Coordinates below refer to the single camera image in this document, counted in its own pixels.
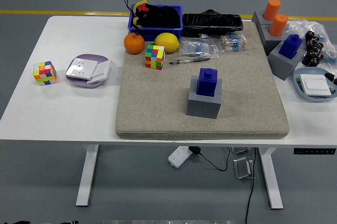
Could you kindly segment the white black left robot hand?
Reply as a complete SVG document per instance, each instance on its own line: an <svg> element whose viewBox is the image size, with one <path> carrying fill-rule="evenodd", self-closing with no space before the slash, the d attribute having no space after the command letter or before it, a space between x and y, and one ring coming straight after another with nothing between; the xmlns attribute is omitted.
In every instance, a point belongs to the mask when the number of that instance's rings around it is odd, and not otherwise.
<svg viewBox="0 0 337 224"><path fill-rule="evenodd" d="M27 221L27 220L20 220L17 222L14 222L13 224L32 224L31 221ZM73 221L65 221L65 222L61 222L59 224L79 224L78 220L73 220Z"/></svg>

